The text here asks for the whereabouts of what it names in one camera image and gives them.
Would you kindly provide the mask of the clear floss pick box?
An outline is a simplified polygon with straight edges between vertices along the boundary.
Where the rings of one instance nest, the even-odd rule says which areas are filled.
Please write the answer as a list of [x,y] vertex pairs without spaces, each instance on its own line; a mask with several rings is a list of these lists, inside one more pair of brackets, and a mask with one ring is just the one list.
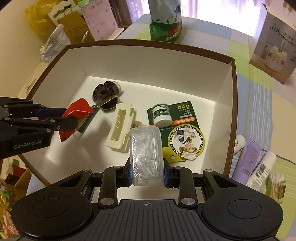
[[154,186],[164,182],[161,132],[155,126],[130,130],[130,166],[135,186]]

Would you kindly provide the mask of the humidifier cardboard box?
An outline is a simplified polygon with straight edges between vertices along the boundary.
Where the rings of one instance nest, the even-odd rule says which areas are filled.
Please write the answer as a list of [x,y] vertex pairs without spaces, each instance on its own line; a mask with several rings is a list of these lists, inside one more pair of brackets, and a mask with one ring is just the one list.
[[262,4],[254,36],[249,40],[249,63],[285,84],[295,70],[295,10]]

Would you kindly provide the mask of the green balm blister card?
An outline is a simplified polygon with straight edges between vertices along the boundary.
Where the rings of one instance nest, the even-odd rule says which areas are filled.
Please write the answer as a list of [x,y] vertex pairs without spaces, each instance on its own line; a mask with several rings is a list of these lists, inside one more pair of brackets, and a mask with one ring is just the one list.
[[160,129],[163,156],[170,163],[194,161],[205,148],[190,101],[167,105],[159,103],[147,109],[149,125]]

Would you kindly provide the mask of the green cartoon snack bag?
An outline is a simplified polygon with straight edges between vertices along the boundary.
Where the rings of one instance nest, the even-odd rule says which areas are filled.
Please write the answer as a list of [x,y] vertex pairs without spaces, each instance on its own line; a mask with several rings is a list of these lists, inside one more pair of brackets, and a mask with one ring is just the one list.
[[150,0],[149,31],[151,40],[175,42],[182,32],[182,14],[180,1]]

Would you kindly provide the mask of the white barcode tube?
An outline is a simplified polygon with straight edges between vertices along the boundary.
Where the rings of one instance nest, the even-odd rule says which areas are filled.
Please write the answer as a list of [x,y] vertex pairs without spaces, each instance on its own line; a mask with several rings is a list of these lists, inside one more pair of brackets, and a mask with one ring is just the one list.
[[271,151],[267,151],[259,165],[250,176],[246,186],[259,191],[269,176],[275,161],[276,155]]

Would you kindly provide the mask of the purple lotion tube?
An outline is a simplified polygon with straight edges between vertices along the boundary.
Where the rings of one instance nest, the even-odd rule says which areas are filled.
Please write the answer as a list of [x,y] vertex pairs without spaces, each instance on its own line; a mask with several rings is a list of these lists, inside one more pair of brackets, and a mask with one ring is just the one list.
[[262,147],[249,137],[245,137],[246,144],[238,153],[239,157],[235,165],[231,179],[241,184],[246,184],[255,170]]

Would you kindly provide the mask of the large brown white box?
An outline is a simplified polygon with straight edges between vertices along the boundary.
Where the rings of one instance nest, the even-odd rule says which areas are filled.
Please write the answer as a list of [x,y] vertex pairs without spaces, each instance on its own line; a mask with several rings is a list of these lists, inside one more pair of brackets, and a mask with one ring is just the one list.
[[[148,123],[157,103],[190,101],[205,136],[205,149],[184,165],[193,172],[213,169],[229,175],[237,129],[238,93],[233,58],[188,45],[149,40],[106,40],[70,45],[41,74],[28,98],[47,107],[66,108],[79,98],[92,100],[95,87],[114,80],[120,100]],[[22,154],[45,185],[82,169],[101,172],[122,165],[126,153],[105,146],[115,119],[99,111],[81,138],[60,142],[56,133],[47,148]]]

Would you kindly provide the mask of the red snack packet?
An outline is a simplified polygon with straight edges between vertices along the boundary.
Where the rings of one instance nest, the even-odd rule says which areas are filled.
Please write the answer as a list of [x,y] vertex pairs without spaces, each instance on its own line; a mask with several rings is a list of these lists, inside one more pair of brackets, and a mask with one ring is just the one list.
[[93,113],[92,107],[89,105],[86,99],[80,98],[77,101],[73,102],[61,116],[62,118],[73,117],[78,120],[78,126],[75,130],[72,131],[59,131],[60,141],[63,142],[67,140],[71,135],[76,132],[85,119],[90,113]]

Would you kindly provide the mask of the dark velvet scrunchie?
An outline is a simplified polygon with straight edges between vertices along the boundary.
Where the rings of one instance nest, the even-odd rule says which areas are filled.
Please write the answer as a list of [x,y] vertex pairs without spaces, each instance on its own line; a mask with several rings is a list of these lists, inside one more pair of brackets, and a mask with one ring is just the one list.
[[95,87],[92,100],[103,111],[114,109],[119,102],[121,86],[116,81],[106,81]]

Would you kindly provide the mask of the small white bottle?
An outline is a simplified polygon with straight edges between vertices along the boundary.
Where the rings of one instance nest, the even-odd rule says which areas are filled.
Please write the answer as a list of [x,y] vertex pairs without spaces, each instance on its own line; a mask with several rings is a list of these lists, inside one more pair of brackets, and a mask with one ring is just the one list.
[[237,135],[235,138],[235,143],[234,143],[234,152],[233,154],[238,153],[241,149],[244,148],[246,144],[245,137],[243,135]]

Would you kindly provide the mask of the cotton swab pack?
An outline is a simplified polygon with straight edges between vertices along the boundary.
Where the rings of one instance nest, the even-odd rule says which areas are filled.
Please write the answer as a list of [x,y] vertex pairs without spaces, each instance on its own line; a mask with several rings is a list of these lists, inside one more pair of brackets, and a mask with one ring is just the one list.
[[271,173],[267,178],[265,194],[279,205],[283,203],[287,181],[282,173]]

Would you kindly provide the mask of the cream hair claw clip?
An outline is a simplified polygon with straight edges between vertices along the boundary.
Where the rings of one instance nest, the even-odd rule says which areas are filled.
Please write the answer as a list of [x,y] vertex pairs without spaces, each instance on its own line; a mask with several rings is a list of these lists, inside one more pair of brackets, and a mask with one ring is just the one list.
[[113,151],[126,153],[130,146],[130,130],[141,126],[142,122],[135,119],[136,111],[131,103],[118,103],[115,115],[104,145]]

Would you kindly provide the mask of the white cutout cardboard holder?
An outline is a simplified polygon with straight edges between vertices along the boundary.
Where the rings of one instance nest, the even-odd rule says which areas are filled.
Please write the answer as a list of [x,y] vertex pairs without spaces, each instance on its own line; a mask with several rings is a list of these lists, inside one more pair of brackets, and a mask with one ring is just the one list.
[[48,13],[48,17],[57,26],[59,24],[58,20],[74,12],[77,12],[80,16],[82,15],[80,7],[73,0],[61,1],[52,8]]

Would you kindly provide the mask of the pink paper bag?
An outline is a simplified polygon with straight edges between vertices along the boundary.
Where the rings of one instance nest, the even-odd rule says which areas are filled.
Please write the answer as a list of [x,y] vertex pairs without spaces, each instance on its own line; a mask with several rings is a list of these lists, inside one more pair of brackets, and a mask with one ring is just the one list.
[[95,41],[108,39],[118,28],[109,1],[91,1],[81,12]]

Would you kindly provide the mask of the dark green small tube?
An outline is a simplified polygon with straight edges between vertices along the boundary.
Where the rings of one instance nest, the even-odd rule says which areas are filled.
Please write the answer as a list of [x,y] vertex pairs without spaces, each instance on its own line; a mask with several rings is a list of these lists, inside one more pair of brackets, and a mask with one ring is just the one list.
[[85,133],[86,129],[92,122],[93,118],[96,116],[96,114],[99,111],[99,107],[97,105],[92,106],[93,113],[90,113],[88,117],[85,119],[85,121],[82,123],[82,125],[79,127],[79,129],[74,133],[74,137],[77,139],[80,139],[82,135]]

